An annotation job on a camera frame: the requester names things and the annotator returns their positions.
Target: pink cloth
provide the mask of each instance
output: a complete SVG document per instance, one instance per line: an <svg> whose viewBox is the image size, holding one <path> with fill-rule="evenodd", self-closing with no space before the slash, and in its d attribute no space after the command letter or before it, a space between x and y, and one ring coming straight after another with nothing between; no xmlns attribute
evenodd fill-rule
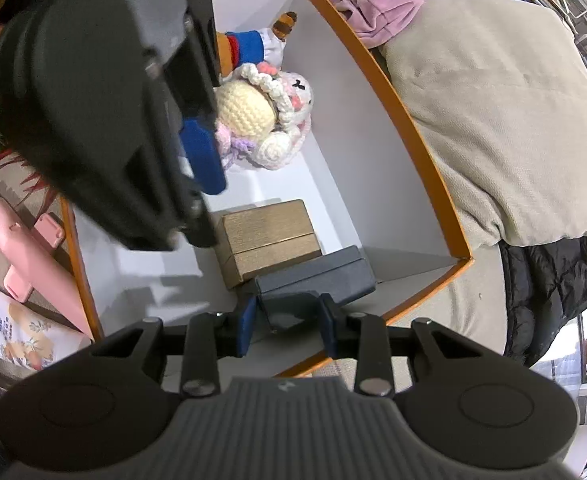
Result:
<svg viewBox="0 0 587 480"><path fill-rule="evenodd" d="M386 43L405 28L424 0L331 0L367 48Z"/></svg>

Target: white crocheted hair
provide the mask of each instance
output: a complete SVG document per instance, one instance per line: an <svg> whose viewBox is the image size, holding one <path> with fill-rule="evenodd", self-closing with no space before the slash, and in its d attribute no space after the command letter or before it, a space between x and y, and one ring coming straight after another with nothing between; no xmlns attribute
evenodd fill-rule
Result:
<svg viewBox="0 0 587 480"><path fill-rule="evenodd" d="M269 96L277 109L277 122L282 128L281 131L273 131L261 141L250 154L250 158L269 170L277 170L285 166L300 151L302 142L311 129L310 119L305 121L301 130L300 125L295 124L293 104L282 82L278 78L260 72L255 64L245 63L237 67L234 76L246 79Z"/></svg>

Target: pink bottle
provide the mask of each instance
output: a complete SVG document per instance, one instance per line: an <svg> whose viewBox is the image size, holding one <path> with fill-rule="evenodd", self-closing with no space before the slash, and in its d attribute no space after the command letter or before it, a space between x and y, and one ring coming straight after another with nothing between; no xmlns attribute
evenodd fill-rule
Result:
<svg viewBox="0 0 587 480"><path fill-rule="evenodd" d="M52 254L55 249L64 240L64 229L58 225L49 213L44 213L35 221L33 229L31 229L31 236L42 247L44 247L49 254ZM14 300L24 303L28 300L33 291L33 285L27 282L14 266L9 267L4 277L4 288L14 298Z"/></svg>
<svg viewBox="0 0 587 480"><path fill-rule="evenodd" d="M42 247L0 198L0 251L33 288L93 339L73 277Z"/></svg>

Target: crocheted doll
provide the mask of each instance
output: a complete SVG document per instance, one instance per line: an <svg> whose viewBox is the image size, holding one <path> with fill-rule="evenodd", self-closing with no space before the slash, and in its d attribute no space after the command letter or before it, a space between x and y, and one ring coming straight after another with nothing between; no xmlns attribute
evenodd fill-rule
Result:
<svg viewBox="0 0 587 480"><path fill-rule="evenodd" d="M278 170L291 162L311 130L313 91L300 74L247 63L216 91L218 149L224 168L246 157Z"/></svg>
<svg viewBox="0 0 587 480"><path fill-rule="evenodd" d="M271 28L249 30L247 32L216 33L220 72L227 77L244 63L258 64L266 61L280 68L287 36L291 33L298 16L286 12L273 23Z"/></svg>

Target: beige cushion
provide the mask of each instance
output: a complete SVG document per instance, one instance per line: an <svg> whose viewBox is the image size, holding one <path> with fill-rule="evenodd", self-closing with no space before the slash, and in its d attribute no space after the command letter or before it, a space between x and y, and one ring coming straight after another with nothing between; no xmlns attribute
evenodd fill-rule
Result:
<svg viewBox="0 0 587 480"><path fill-rule="evenodd" d="M382 52L473 248L587 235L587 69L551 10L426 0Z"/></svg>

